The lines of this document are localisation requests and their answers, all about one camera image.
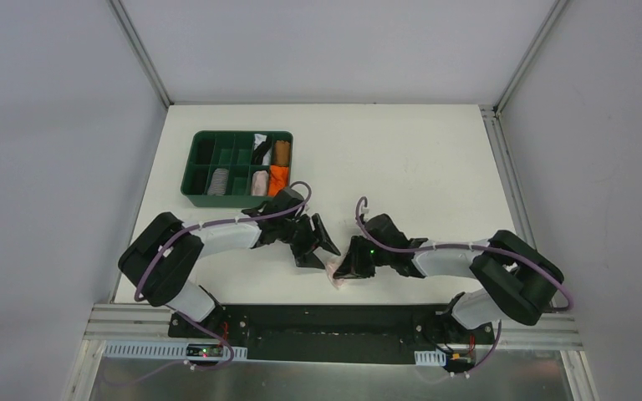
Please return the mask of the green compartment tray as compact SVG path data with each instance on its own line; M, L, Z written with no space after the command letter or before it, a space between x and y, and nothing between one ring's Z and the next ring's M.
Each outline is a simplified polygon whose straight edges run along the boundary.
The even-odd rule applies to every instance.
M252 165L251 156L255 134L273 138L270 165ZM291 160L288 166L291 180L293 135L287 131L258 130L202 130L193 135L181 182L181 194L195 207L248 208L256 206L271 196L250 195L252 174L267 170L273 165L274 142L291 143ZM207 195L212 172L216 168L230 170L225 195Z

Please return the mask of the pink underwear navy trim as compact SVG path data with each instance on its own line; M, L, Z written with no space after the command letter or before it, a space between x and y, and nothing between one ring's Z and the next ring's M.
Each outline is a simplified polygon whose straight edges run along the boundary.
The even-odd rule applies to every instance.
M250 195L267 196L269 185L269 172L267 170L256 171L252 174Z

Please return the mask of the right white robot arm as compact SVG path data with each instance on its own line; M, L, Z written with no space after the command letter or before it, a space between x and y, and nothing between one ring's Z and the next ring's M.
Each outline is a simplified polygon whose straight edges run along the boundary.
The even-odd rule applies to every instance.
M352 236L345 257L332 268L334 280L371 278L377 268L388 266L403 277L463 277L481 284L477 291L454 296L440 314L442 334L454 343L488 322L535 325L563 288L559 268L510 231L450 244L409 238L386 214L359 222L362 233Z

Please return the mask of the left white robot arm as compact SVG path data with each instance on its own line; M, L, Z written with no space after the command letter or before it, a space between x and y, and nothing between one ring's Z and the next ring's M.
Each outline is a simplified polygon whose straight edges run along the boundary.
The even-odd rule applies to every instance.
M239 216L190 226L161 212L122 254L118 268L134 285L135 301L187 316L193 331L211 338L220 331L222 316L218 301L190 279L198 260L277 241L289 245L295 265L302 268L324 268L318 249L339 255L320 215L305 213L309 199L287 186Z

